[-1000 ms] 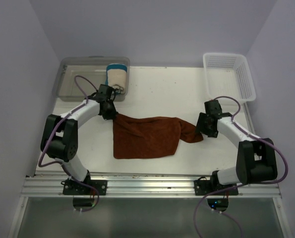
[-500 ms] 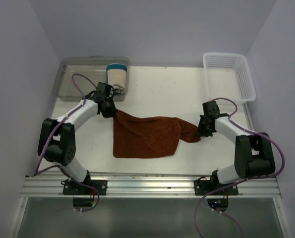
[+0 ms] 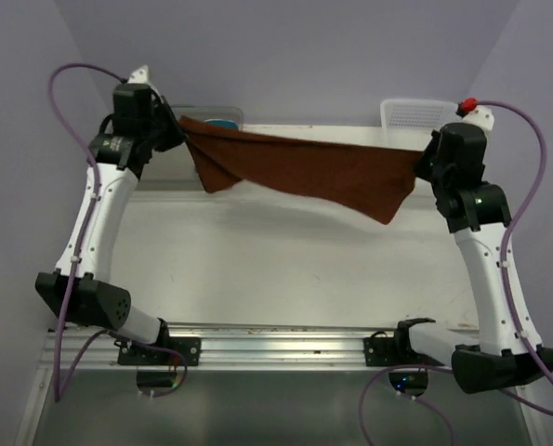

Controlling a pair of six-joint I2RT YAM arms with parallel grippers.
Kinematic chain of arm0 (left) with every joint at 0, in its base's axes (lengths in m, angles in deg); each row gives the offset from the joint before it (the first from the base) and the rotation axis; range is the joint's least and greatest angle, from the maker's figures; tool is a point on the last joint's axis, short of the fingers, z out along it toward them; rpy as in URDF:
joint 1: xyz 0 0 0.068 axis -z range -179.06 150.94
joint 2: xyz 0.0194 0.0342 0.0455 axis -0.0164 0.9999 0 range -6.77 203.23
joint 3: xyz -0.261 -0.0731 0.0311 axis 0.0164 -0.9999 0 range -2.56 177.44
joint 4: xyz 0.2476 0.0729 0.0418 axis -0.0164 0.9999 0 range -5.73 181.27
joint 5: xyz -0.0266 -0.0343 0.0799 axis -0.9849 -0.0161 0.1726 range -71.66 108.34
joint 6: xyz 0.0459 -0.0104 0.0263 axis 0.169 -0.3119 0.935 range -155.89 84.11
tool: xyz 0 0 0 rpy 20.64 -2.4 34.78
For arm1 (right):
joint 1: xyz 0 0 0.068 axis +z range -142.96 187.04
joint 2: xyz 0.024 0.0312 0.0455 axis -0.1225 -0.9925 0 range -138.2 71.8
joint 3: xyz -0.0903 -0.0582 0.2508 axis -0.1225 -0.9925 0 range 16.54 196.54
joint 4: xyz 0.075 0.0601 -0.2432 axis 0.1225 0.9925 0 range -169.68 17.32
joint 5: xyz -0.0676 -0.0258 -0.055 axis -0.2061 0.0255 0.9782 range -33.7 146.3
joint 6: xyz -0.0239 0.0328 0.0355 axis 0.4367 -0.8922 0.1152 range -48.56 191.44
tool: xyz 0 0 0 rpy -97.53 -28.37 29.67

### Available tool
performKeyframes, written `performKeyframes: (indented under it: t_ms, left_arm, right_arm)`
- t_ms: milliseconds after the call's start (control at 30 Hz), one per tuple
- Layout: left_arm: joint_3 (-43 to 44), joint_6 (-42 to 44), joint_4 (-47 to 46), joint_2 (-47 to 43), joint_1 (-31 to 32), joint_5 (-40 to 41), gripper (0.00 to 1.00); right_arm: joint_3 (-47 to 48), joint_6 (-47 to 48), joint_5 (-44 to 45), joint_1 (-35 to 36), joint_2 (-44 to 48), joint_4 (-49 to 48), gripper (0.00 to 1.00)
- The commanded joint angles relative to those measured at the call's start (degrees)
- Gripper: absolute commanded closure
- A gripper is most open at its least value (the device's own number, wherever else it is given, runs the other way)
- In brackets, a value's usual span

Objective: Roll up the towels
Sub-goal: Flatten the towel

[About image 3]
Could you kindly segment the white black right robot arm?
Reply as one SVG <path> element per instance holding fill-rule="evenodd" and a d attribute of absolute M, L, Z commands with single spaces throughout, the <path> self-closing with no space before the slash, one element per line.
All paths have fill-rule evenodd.
<path fill-rule="evenodd" d="M 479 335 L 472 339 L 428 318 L 401 321 L 392 352 L 403 364 L 426 356 L 450 367 L 458 386 L 474 394 L 527 385 L 553 372 L 553 348 L 544 346 L 523 297 L 507 197 L 483 178 L 492 112 L 467 99 L 456 113 L 459 121 L 433 132 L 415 174 L 430 184 L 465 262 Z"/>

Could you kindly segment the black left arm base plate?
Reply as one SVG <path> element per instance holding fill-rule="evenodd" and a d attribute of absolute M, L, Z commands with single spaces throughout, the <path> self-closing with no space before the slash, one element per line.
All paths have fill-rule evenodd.
<path fill-rule="evenodd" d="M 202 352 L 200 337 L 169 337 L 161 346 L 116 339 L 117 363 L 122 366 L 197 366 Z"/>

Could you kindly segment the blue beige Doraemon towel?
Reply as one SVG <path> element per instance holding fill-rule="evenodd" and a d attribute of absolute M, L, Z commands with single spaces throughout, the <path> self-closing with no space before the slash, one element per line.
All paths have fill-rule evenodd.
<path fill-rule="evenodd" d="M 238 130 L 239 126 L 235 121 L 228 119 L 208 119 L 204 121 L 208 125 L 218 126 L 221 128 L 227 128 L 230 130 Z"/>

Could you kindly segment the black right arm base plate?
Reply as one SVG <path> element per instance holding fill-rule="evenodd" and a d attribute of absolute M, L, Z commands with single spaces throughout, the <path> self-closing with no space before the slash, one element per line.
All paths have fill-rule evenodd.
<path fill-rule="evenodd" d="M 364 362 L 367 367 L 420 365 L 426 360 L 414 352 L 406 334 L 376 331 L 362 340 Z"/>

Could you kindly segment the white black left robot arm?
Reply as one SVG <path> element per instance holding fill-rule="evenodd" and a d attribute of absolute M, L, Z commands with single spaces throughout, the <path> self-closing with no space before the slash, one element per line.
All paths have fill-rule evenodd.
<path fill-rule="evenodd" d="M 141 66 L 112 92 L 113 111 L 86 145 L 88 168 L 79 213 L 55 268 L 41 272 L 35 289 L 58 318 L 139 342 L 150 364 L 166 362 L 171 341 L 162 321 L 137 308 L 130 293 L 111 281 L 112 255 L 130 197 L 156 151 L 183 141 L 176 117 Z"/>

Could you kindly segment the rust orange towel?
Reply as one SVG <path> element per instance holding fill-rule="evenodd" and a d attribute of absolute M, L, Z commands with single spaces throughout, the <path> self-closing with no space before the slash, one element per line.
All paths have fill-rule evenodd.
<path fill-rule="evenodd" d="M 238 141 L 214 152 L 214 172 L 201 181 L 208 193 L 248 181 L 337 203 L 387 225 L 415 188 L 414 167 L 421 155 L 241 131 Z"/>

